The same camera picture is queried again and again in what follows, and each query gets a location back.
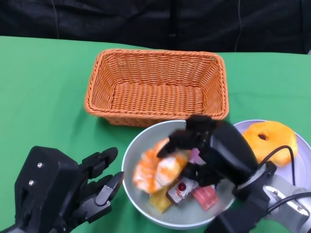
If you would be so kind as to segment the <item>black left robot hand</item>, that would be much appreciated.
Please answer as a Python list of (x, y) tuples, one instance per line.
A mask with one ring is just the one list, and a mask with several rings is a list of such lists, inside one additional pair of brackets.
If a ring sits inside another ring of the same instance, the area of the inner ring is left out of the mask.
[(124, 173), (106, 175), (96, 182), (89, 183), (88, 180), (99, 177), (117, 155), (118, 149), (112, 147), (82, 160), (78, 177), (65, 197), (51, 233), (69, 233), (79, 225), (92, 223), (112, 211), (111, 201), (121, 186)]

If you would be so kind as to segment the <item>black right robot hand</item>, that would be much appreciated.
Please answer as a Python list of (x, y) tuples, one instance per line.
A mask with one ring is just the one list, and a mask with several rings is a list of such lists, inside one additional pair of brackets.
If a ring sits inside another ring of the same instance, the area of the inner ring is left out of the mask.
[(158, 152), (166, 158), (177, 150), (199, 150), (203, 165), (188, 162), (181, 175), (198, 182), (201, 187), (218, 184), (222, 179), (239, 186), (257, 171), (259, 164), (242, 134), (224, 120), (205, 115), (192, 115), (186, 127), (169, 136), (168, 143)]

